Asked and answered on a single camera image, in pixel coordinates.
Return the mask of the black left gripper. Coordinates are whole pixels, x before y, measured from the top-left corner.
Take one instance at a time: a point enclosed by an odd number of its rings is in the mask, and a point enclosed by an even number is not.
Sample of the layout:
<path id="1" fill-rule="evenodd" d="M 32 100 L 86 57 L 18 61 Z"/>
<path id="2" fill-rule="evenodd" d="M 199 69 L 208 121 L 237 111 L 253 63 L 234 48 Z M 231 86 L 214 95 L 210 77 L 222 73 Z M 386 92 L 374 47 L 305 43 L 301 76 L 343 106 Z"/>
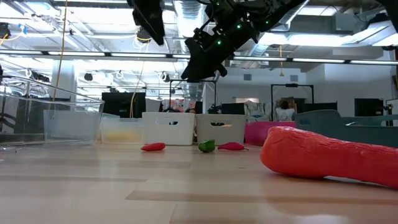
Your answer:
<path id="1" fill-rule="evenodd" d="M 162 20 L 161 0 L 127 0 L 136 15 L 137 31 L 141 42 L 154 41 L 164 45 L 164 24 Z"/>

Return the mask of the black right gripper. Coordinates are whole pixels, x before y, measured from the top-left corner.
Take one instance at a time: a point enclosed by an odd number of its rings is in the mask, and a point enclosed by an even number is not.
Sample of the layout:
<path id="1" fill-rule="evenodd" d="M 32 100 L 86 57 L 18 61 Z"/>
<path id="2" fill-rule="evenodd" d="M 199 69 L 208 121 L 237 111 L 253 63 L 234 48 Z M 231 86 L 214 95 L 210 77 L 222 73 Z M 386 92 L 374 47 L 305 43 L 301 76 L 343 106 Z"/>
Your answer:
<path id="1" fill-rule="evenodd" d="M 236 21 L 222 27 L 218 24 L 214 34 L 195 29 L 194 36 L 186 39 L 190 61 L 181 79 L 196 82 L 220 75 L 225 77 L 227 69 L 223 60 L 231 56 L 249 39 L 258 41 L 258 30 L 248 21 Z"/>

